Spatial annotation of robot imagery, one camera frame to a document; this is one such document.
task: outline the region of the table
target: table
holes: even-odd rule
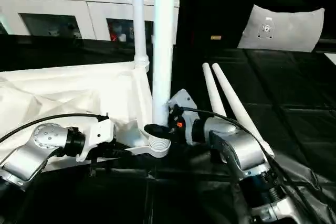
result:
[[[13,46],[13,54],[2,71],[114,62],[134,54],[132,45],[106,41],[10,37],[6,43]],[[336,66],[320,54],[175,48],[172,94],[185,88],[206,110],[211,106],[202,73],[205,61],[219,63],[276,160],[321,218],[334,223]],[[202,147],[173,144],[163,159],[141,155],[105,162],[95,177],[89,176],[89,168],[43,173],[27,194],[16,192],[15,200],[0,209],[17,223],[184,224],[237,223],[235,210],[242,210],[233,205],[226,166]]]

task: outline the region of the white plastic stand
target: white plastic stand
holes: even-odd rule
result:
[[[227,80],[226,76],[224,75],[223,71],[221,70],[220,66],[215,63],[212,65],[212,68],[218,78],[219,84],[222,87],[225,96],[232,108],[234,115],[236,116],[238,122],[248,129],[260,142],[260,144],[264,147],[269,155],[274,157],[274,152],[268,145],[268,143],[261,137],[257,127],[253,123],[251,117],[248,115],[247,111],[245,110],[242,102],[240,101],[239,97],[237,96],[236,92],[232,88],[231,84]]]
[[[167,125],[173,57],[174,0],[155,0],[153,123]],[[170,141],[150,137],[150,145],[167,153]]]
[[[202,67],[203,67],[205,83],[208,89],[212,111],[217,114],[226,116],[226,113],[225,113],[225,110],[224,110],[224,107],[221,101],[221,97],[219,96],[214,77],[211,73],[210,66],[208,63],[204,63]]]
[[[0,135],[49,115],[108,113],[117,128],[118,141],[129,146],[128,150],[133,154],[165,156],[170,141],[148,135],[144,126],[153,122],[161,125],[167,123],[173,53],[173,3],[174,0],[155,0],[153,99],[146,75],[149,61],[146,55],[143,0],[133,0],[133,62],[0,72]],[[46,123],[50,122],[63,127],[76,126],[84,131],[96,120],[62,118]],[[1,143],[0,160],[25,144],[35,126]],[[75,158],[53,157],[45,170],[74,165],[79,165]]]
[[[146,53],[146,34],[143,12],[143,0],[133,0],[133,27],[135,44],[135,67],[146,67],[149,70],[149,60]]]

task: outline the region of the white tube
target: white tube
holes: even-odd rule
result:
[[[173,58],[174,0],[155,0],[153,57],[153,123],[167,125]],[[169,140],[150,140],[157,150],[167,148]]]
[[[247,111],[245,110],[242,102],[240,101],[239,97],[237,96],[236,92],[232,88],[231,84],[227,80],[226,76],[224,75],[223,71],[221,70],[220,66],[215,63],[212,65],[213,70],[218,78],[219,84],[222,87],[225,96],[232,108],[233,113],[235,114],[238,122],[248,129],[260,142],[266,152],[274,157],[274,152],[266,143],[266,141],[261,137],[257,127],[253,123],[251,117],[248,115]]]
[[[149,60],[146,53],[146,33],[143,12],[143,0],[133,0],[133,27],[135,44],[135,67],[146,67],[148,70]]]
[[[212,76],[211,69],[208,63],[202,65],[206,87],[208,89],[209,99],[211,103],[212,111],[226,116],[221,97],[219,96],[214,77]]]

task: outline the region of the white pillow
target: white pillow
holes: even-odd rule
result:
[[[312,52],[318,42],[324,9],[275,13],[254,5],[238,48]]]

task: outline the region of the white cabinet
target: white cabinet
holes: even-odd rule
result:
[[[0,7],[11,34],[96,38],[83,1],[0,0]]]
[[[179,0],[174,1],[173,43]],[[8,34],[133,42],[132,0],[0,0]],[[146,42],[153,40],[154,0],[144,0]]]

